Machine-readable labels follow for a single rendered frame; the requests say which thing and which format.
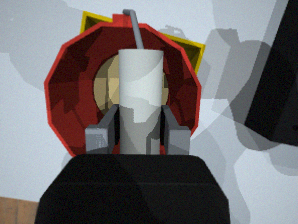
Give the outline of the yellow shallow tray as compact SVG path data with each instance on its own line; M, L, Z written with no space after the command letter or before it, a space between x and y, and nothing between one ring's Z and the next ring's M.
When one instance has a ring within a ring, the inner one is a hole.
M101 21L112 22L112 19L87 11L83 11L80 34ZM184 48L186 55L197 76L206 45L164 33L161 34L163 34L164 36L166 36L167 38Z

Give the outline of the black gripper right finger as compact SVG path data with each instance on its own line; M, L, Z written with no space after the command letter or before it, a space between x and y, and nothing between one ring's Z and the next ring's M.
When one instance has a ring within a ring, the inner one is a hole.
M160 143L166 155L189 155L191 131L179 126L168 105L161 106Z

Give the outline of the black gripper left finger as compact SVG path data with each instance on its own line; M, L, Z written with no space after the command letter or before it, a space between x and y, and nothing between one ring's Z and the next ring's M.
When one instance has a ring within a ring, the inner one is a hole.
M85 129L86 154L112 154L119 139L119 104L113 104L98 125Z

